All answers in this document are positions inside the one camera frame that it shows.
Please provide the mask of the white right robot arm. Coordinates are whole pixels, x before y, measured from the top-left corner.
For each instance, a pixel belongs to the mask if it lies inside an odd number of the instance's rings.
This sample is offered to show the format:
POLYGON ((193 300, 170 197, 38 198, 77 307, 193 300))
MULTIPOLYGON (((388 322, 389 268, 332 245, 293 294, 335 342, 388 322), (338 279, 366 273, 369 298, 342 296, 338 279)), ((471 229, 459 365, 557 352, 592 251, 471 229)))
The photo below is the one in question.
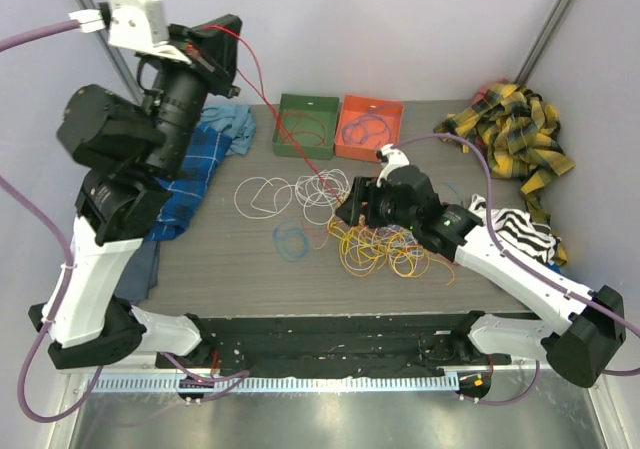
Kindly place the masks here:
POLYGON ((349 226, 407 229, 424 249, 485 277, 535 314, 533 320, 473 315, 451 340, 462 363, 494 353, 544 360, 568 382, 590 388, 626 339, 623 298, 615 289, 594 291, 520 251, 508 252, 478 216, 441 202, 413 165, 355 178, 335 214, 349 226))

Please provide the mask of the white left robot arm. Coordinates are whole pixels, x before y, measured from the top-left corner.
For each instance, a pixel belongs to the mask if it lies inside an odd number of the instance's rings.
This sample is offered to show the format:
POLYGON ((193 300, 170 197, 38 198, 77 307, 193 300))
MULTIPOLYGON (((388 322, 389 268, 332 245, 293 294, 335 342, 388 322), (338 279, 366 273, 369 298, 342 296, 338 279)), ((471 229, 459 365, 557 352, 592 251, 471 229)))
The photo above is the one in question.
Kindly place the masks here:
POLYGON ((106 366, 134 353, 160 353, 190 367, 210 360, 215 341, 192 314, 165 316, 119 298, 116 286, 170 199, 167 182, 184 176, 184 159, 205 100, 235 97, 238 16, 198 26, 168 26, 177 60, 141 54, 156 71, 141 104, 96 84, 70 98, 57 138, 87 168, 76 199, 72 263, 45 304, 30 308, 51 336, 59 369, 106 366))

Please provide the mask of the light blue cloth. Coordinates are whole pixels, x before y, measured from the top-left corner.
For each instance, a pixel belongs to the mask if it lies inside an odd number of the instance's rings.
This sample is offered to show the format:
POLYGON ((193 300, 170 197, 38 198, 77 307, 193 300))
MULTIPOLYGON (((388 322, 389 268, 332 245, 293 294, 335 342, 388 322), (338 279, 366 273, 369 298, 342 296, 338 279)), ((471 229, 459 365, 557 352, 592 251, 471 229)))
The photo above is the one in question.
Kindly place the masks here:
POLYGON ((227 156, 246 155, 256 133, 256 123, 248 105, 217 104, 201 111, 199 127, 230 139, 227 156))

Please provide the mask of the orange plastic bin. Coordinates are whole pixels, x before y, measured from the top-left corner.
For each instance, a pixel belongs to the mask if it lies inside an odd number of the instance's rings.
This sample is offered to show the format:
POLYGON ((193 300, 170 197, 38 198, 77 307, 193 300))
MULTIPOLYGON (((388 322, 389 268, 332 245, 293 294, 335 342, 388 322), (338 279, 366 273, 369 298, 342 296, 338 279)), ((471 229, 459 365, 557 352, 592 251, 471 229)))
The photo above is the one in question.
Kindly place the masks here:
POLYGON ((382 146, 398 142, 404 109, 401 101, 347 94, 334 139, 335 155, 376 163, 382 146))

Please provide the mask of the green plastic bin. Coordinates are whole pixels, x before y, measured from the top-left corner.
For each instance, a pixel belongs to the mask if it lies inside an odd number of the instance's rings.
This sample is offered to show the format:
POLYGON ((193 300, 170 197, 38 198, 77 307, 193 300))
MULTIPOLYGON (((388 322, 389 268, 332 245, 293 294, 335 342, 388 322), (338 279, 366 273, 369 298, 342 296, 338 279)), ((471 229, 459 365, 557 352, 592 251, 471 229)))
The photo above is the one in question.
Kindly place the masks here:
POLYGON ((338 97, 283 93, 272 135, 272 150, 280 157, 330 160, 338 123, 338 97))

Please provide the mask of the blue plaid cloth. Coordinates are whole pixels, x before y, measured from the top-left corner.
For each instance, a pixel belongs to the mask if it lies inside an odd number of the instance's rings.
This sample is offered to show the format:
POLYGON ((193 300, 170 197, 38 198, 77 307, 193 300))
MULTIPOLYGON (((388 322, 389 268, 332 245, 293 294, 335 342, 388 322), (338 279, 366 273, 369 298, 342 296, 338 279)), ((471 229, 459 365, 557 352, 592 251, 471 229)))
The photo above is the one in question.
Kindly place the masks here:
POLYGON ((231 142, 230 136, 204 123, 196 126, 179 178, 174 181, 160 180, 162 187, 170 192, 170 198, 144 237, 145 242, 169 241, 186 232, 231 142))

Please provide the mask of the black white striped cloth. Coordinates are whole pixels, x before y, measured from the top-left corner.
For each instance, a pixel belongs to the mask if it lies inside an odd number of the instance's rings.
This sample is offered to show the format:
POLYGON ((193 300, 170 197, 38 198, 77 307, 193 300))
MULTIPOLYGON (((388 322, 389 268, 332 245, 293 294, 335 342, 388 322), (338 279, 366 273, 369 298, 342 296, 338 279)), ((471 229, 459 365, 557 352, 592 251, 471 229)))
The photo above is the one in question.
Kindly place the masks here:
POLYGON ((541 264, 553 265, 560 240, 551 228, 514 208, 492 209, 491 223, 500 238, 541 264))

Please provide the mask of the pink cloth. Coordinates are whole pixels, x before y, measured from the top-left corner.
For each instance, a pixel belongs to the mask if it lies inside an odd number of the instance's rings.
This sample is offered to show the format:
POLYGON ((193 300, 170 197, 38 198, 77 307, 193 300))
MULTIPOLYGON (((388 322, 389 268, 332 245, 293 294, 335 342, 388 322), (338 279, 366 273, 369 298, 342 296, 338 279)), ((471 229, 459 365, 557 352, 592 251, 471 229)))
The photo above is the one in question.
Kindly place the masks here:
POLYGON ((506 79, 487 83, 481 86, 471 100, 472 107, 495 105, 512 92, 513 86, 506 79))

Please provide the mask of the yellow plaid cloth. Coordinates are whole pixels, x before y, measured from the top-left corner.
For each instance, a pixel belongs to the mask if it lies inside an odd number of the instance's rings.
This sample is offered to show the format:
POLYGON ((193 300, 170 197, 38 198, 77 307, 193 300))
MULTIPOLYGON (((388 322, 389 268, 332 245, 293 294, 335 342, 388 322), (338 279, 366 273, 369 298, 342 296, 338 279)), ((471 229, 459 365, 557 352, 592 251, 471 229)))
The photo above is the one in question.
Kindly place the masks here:
MULTIPOLYGON (((479 148, 491 176, 517 179, 527 212, 536 223, 550 227, 551 216, 541 202, 545 187, 568 174, 575 162, 561 148, 561 124, 556 108, 524 85, 511 83, 512 92, 495 105, 472 107, 449 115, 434 131, 464 138, 479 148)), ((554 263, 568 262, 559 242, 554 263)))

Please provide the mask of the grey blue folded cloth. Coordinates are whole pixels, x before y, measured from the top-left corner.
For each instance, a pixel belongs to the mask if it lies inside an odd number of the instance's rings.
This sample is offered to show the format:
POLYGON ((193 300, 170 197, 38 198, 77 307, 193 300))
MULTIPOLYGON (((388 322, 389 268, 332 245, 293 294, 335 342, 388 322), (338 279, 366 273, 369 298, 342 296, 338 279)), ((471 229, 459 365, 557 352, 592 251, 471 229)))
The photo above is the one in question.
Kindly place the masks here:
POLYGON ((159 262, 160 243, 144 242, 126 264, 114 295, 131 304, 146 300, 158 283, 159 262))

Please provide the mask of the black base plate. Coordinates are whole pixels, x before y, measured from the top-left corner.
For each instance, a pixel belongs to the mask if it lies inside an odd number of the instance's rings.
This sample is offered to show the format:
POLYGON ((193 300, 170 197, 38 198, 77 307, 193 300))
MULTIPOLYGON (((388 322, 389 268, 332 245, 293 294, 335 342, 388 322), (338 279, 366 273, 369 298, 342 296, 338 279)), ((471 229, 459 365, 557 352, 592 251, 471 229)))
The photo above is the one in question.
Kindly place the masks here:
POLYGON ((343 379, 440 375, 451 366, 508 365, 463 338, 463 314, 208 318, 204 346, 181 356, 189 369, 255 378, 343 379))

